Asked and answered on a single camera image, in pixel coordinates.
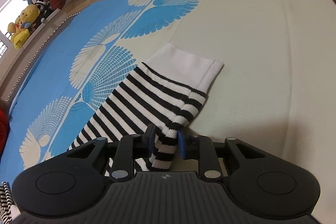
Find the red cloth item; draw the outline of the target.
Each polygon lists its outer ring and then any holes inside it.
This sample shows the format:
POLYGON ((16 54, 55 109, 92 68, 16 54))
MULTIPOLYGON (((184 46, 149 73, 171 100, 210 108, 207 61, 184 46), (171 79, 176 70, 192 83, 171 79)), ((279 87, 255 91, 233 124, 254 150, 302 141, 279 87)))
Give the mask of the red cloth item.
POLYGON ((2 109, 0 109, 0 156, 2 156, 3 154, 8 136, 9 136, 9 121, 7 119, 5 112, 2 109))

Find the cream white blanket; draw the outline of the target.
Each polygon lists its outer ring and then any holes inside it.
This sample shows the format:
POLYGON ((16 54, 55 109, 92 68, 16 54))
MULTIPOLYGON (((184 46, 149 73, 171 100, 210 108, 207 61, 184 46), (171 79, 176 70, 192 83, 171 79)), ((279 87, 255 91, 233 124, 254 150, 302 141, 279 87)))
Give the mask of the cream white blanket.
POLYGON ((332 0, 200 0, 192 12, 130 41, 145 61, 167 43, 224 62, 189 125, 234 136, 335 176, 335 4, 332 0))

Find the yellow plush bear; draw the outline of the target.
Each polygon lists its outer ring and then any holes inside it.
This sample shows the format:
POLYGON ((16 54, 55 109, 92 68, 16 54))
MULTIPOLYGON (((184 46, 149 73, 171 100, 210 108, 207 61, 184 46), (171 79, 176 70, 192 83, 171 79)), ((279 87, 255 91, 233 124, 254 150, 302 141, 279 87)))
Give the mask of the yellow plush bear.
POLYGON ((9 23, 7 33, 10 34, 10 41, 15 49, 20 49, 30 37, 30 27, 40 15, 37 5, 28 5, 17 17, 15 22, 9 23))

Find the blue patterned bed sheet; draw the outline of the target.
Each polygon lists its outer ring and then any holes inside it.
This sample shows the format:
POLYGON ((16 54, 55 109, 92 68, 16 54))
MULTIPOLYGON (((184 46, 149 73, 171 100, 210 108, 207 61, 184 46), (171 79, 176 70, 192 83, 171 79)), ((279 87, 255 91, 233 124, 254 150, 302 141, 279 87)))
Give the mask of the blue patterned bed sheet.
POLYGON ((135 52, 171 39, 201 0, 104 0, 68 18, 42 47, 10 106, 1 180, 99 137, 92 116, 143 61, 135 52))

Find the black white striped sock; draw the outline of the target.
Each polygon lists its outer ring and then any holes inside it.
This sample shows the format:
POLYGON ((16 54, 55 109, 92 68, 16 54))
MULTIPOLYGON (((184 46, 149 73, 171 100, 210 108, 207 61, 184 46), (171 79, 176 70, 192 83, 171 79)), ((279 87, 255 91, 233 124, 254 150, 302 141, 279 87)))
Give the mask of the black white striped sock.
POLYGON ((154 146, 135 167, 168 170, 178 145, 179 130, 201 111, 208 89, 223 65, 221 60, 207 59, 166 44, 120 82, 69 148, 97 137, 111 143, 126 135, 142 135, 153 124, 157 128, 154 146))

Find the black white plush toy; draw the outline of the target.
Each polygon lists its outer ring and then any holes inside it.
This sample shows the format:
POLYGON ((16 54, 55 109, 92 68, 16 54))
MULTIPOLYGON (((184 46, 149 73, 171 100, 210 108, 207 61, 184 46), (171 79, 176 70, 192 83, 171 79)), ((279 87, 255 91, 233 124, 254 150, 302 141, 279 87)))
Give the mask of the black white plush toy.
POLYGON ((37 0, 35 5, 40 10, 39 19, 41 23, 43 23, 53 13, 50 2, 46 0, 37 0))

